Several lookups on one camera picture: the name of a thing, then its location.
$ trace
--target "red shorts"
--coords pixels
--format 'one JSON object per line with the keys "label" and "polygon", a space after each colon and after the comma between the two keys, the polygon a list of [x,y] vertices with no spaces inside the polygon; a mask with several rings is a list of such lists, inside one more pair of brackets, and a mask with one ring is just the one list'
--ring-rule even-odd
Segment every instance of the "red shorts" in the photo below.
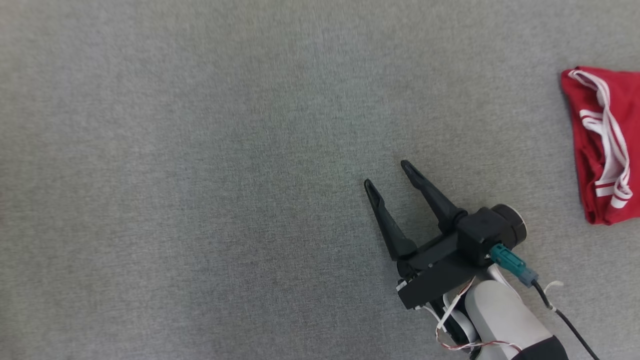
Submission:
{"label": "red shorts", "polygon": [[640,217],[640,73],[577,67],[562,73],[587,221]]}

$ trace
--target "gray carpet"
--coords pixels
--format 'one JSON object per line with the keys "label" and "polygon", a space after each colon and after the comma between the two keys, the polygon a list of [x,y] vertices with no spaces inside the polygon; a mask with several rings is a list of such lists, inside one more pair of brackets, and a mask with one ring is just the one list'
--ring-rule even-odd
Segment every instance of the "gray carpet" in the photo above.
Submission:
{"label": "gray carpet", "polygon": [[[602,359],[640,344],[640,220],[591,226],[559,72],[640,70],[636,1],[0,4],[0,359],[465,359],[406,311],[407,235],[519,209]],[[532,290],[525,303],[587,359]]]}

